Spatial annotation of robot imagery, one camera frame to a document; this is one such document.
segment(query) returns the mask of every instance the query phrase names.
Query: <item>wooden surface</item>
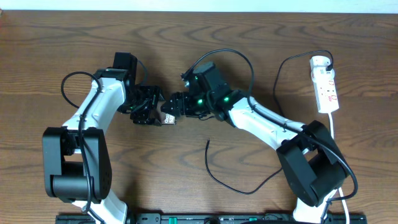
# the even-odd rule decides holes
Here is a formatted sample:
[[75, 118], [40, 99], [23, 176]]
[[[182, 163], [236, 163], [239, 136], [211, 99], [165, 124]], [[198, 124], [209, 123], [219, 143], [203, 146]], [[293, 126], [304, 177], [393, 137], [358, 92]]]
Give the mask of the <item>wooden surface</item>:
[[[44, 190], [42, 133], [75, 112], [60, 94], [62, 78], [112, 65], [131, 52], [168, 97], [184, 90], [180, 73], [205, 52], [242, 51], [256, 71], [254, 96], [275, 110], [272, 83], [283, 59], [328, 49], [335, 57], [340, 110], [336, 141], [359, 182], [348, 200], [369, 223], [398, 222], [398, 16], [365, 14], [243, 14], [164, 12], [7, 11], [0, 18], [0, 223], [53, 223], [79, 209]], [[249, 69], [238, 56], [211, 58], [234, 88], [246, 89]], [[328, 124], [317, 113], [309, 57], [287, 63], [278, 86], [290, 119]], [[138, 71], [142, 80], [142, 70]], [[87, 78], [68, 81], [71, 100], [83, 101]], [[214, 182], [215, 175], [251, 190], [280, 167], [276, 153], [245, 131], [216, 120], [183, 118], [176, 126], [138, 126], [116, 114], [106, 133], [112, 188], [133, 207], [165, 213], [292, 211], [295, 197], [283, 174], [250, 196]], [[351, 180], [343, 186], [352, 190]], [[334, 203], [334, 212], [342, 212]]]

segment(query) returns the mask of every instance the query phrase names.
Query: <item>power outlet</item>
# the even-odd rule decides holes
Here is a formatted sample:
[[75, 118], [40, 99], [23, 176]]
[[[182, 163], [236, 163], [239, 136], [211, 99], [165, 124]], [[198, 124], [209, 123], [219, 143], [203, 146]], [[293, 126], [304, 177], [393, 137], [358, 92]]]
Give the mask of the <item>power outlet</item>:
[[310, 60], [311, 79], [315, 90], [315, 98], [319, 113], [331, 113], [339, 108], [336, 85], [334, 81], [335, 71], [326, 70], [330, 65], [330, 59], [324, 56], [314, 56]]

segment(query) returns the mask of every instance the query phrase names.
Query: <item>white background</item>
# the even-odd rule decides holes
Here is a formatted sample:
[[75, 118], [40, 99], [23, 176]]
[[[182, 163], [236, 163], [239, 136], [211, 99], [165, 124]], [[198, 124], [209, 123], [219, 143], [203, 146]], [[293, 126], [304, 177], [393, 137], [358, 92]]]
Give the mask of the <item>white background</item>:
[[33, 10], [398, 13], [398, 0], [0, 0]]

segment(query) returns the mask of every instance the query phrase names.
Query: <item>power strip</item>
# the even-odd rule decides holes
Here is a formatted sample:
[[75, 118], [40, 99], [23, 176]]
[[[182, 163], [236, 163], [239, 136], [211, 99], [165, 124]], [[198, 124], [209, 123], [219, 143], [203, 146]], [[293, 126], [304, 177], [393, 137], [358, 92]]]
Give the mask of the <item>power strip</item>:
[[330, 59], [325, 56], [314, 56], [310, 60], [311, 79], [317, 99], [319, 113], [331, 113], [339, 108], [335, 85], [335, 71], [326, 70]]

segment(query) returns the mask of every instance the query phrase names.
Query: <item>brown tabletop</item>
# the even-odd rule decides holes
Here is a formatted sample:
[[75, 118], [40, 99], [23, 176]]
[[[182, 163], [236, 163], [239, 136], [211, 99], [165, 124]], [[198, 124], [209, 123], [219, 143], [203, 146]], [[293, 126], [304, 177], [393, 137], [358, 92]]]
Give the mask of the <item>brown tabletop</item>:
[[[178, 13], [5, 11], [0, 18], [0, 223], [53, 223], [79, 208], [44, 190], [42, 134], [75, 112], [61, 96], [62, 78], [112, 65], [114, 53], [131, 52], [149, 71], [148, 84], [168, 98], [184, 90], [179, 75], [207, 51], [244, 53], [256, 71], [253, 95], [276, 111], [272, 84], [283, 59], [328, 49], [335, 58], [340, 109], [335, 136], [359, 182], [347, 201], [369, 223], [398, 222], [398, 16], [376, 14]], [[284, 65], [277, 88], [286, 117], [309, 123], [318, 114], [309, 77], [310, 56]], [[214, 55], [233, 88], [246, 90], [249, 69], [236, 55]], [[142, 80], [142, 69], [137, 71]], [[81, 103], [90, 89], [73, 77], [66, 91]], [[280, 167], [276, 153], [253, 135], [215, 119], [182, 118], [176, 126], [139, 126], [116, 113], [106, 133], [112, 189], [133, 207], [164, 213], [264, 213], [295, 208], [283, 173], [256, 194]], [[343, 186], [352, 191], [351, 179]], [[342, 212], [339, 202], [330, 210]]]

